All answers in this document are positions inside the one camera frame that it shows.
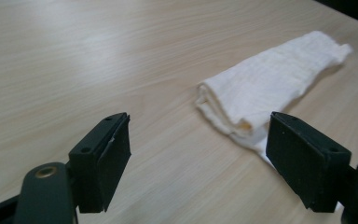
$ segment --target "table surface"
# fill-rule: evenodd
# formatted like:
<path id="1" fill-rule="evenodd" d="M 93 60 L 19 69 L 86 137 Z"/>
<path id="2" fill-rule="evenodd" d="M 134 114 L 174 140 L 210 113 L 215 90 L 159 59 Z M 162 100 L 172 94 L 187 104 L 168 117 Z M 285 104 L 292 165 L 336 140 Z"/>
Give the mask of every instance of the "table surface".
<path id="1" fill-rule="evenodd" d="M 254 152 L 196 109 L 196 86 L 314 30 L 348 43 L 284 109 L 358 164 L 358 21 L 319 3 L 274 0 L 0 1 L 0 202 L 101 119 L 131 115 L 132 156 L 104 214 L 80 223 L 339 223 L 306 210 Z"/>

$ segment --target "cloth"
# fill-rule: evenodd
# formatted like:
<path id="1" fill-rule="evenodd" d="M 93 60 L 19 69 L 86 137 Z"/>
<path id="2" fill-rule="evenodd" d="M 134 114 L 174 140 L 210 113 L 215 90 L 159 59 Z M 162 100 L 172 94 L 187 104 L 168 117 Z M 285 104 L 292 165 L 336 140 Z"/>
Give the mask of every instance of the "cloth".
<path id="1" fill-rule="evenodd" d="M 314 31 L 263 51 L 198 86 L 197 108 L 221 133 L 266 156 L 266 123 L 301 96 L 327 67 L 344 62 L 351 46 Z"/>

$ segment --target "folded towel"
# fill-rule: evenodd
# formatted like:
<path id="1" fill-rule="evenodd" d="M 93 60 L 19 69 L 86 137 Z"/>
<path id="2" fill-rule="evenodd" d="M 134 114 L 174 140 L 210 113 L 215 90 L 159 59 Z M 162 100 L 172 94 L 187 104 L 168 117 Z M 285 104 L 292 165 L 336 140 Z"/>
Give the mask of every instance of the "folded towel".
<path id="1" fill-rule="evenodd" d="M 263 51 L 198 86 L 197 108 L 221 133 L 266 156 L 272 111 L 301 96 L 325 68 L 343 63 L 351 47 L 314 31 Z"/>

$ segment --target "screw hole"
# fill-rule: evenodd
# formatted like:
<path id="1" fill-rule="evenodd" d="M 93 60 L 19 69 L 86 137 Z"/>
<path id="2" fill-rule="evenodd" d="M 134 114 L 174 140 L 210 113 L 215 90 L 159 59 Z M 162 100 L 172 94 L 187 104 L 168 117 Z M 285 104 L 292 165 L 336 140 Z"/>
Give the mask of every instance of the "screw hole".
<path id="1" fill-rule="evenodd" d="M 89 147 L 84 147 L 84 148 L 82 148 L 80 151 L 81 151 L 82 153 L 88 153 L 88 152 L 91 151 L 91 148 L 89 148 Z"/>

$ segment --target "wooden table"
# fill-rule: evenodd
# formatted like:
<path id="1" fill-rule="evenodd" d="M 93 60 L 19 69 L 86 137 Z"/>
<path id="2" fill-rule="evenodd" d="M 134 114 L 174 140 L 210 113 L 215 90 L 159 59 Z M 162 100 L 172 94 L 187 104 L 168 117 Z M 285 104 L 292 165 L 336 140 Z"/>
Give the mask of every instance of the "wooden table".
<path id="1" fill-rule="evenodd" d="M 0 202 L 97 122 L 131 114 L 132 157 L 107 213 L 80 223 L 339 223 L 314 214 L 195 108 L 196 85 L 320 30 L 353 54 L 284 112 L 358 163 L 358 21 L 313 1 L 0 1 Z"/>

